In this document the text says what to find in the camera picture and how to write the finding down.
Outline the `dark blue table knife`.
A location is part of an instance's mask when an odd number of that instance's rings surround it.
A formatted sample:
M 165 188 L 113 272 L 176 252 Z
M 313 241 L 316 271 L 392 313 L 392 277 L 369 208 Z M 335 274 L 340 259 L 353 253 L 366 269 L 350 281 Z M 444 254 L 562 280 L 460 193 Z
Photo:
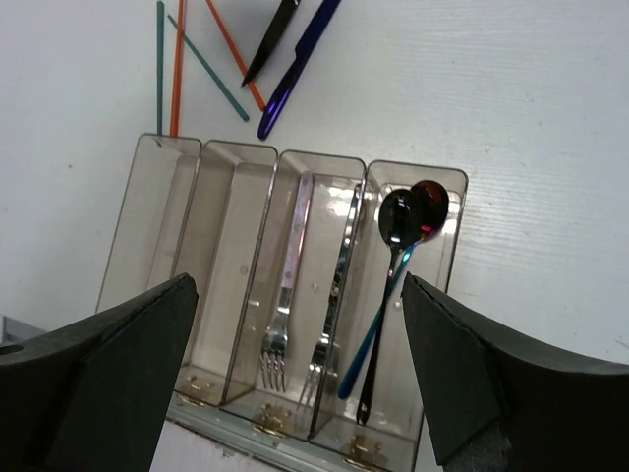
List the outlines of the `dark blue table knife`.
M 340 0 L 324 0 L 318 6 L 311 21 L 295 46 L 295 60 L 273 91 L 262 113 L 257 137 L 264 141 L 275 125 L 284 105 L 312 56 L 315 47 L 331 21 Z

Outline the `black spoon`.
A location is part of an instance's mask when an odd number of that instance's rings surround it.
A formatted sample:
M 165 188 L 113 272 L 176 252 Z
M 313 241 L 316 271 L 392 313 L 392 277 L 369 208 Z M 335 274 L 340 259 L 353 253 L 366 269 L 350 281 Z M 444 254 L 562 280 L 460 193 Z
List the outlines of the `black spoon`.
M 419 238 L 422 211 L 419 196 L 408 189 L 394 190 L 383 200 L 378 214 L 378 229 L 390 252 L 386 282 L 392 280 L 399 255 Z M 388 303 L 384 291 L 380 308 Z M 384 317 L 378 324 L 373 340 L 372 353 L 356 413 L 356 422 L 360 426 L 364 426 L 368 422 L 372 411 L 372 397 L 383 324 Z

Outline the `pink handle fork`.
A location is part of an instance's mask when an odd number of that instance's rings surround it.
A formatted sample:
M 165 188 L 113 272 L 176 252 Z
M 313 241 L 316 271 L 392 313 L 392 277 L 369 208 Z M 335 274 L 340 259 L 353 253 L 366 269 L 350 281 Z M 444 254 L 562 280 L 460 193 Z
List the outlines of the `pink handle fork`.
M 273 303 L 273 312 L 260 349 L 262 385 L 266 389 L 278 392 L 286 391 L 285 373 L 289 316 L 294 288 L 299 275 L 313 188 L 313 174 L 306 171 L 300 177 L 283 258 L 280 287 Z

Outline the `black table knife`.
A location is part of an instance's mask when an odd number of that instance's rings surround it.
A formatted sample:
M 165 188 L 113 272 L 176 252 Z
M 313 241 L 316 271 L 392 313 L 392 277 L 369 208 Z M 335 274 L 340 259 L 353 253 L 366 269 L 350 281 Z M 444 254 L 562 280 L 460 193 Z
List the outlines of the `black table knife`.
M 300 0 L 280 1 L 280 4 L 258 46 L 256 55 L 242 80 L 242 87 L 251 83 L 263 69 L 290 24 L 300 3 Z

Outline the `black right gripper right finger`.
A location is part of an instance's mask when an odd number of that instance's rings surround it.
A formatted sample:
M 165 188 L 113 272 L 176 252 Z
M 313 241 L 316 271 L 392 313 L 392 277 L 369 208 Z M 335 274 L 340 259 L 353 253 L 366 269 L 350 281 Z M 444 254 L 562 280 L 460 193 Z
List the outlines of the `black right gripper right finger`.
M 624 471 L 628 467 L 628 368 L 568 351 L 468 309 L 465 332 L 476 346 L 463 393 L 444 420 L 463 442 L 446 471 Z

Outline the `dark patterned handle fork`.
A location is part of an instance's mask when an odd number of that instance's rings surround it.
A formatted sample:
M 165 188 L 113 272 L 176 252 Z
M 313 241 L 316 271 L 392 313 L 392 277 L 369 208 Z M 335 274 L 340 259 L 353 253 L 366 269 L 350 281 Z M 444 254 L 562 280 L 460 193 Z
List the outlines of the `dark patterned handle fork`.
M 321 335 L 317 340 L 317 343 L 314 346 L 314 351 L 308 365 L 304 386 L 298 400 L 297 409 L 306 409 L 309 407 L 309 405 L 311 404 L 311 400 L 313 399 L 315 392 L 318 389 L 318 382 L 325 368 L 325 358 L 328 348 L 331 344 L 331 334 L 339 304 L 341 284 L 344 279 L 344 274 L 349 258 L 348 254 L 352 241 L 351 235 L 358 214 L 360 192 L 361 185 L 358 184 L 353 189 L 352 200 L 350 202 L 350 208 L 348 211 L 348 216 L 343 231 L 335 270 L 329 289 L 328 304 L 323 322 L 323 329 Z

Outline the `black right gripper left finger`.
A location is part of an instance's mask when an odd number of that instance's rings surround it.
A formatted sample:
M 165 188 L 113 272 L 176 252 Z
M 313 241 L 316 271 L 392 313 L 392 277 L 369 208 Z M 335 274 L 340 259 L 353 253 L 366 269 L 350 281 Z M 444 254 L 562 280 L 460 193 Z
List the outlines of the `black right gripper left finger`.
M 4 471 L 147 471 L 198 304 L 182 273 L 1 348 Z

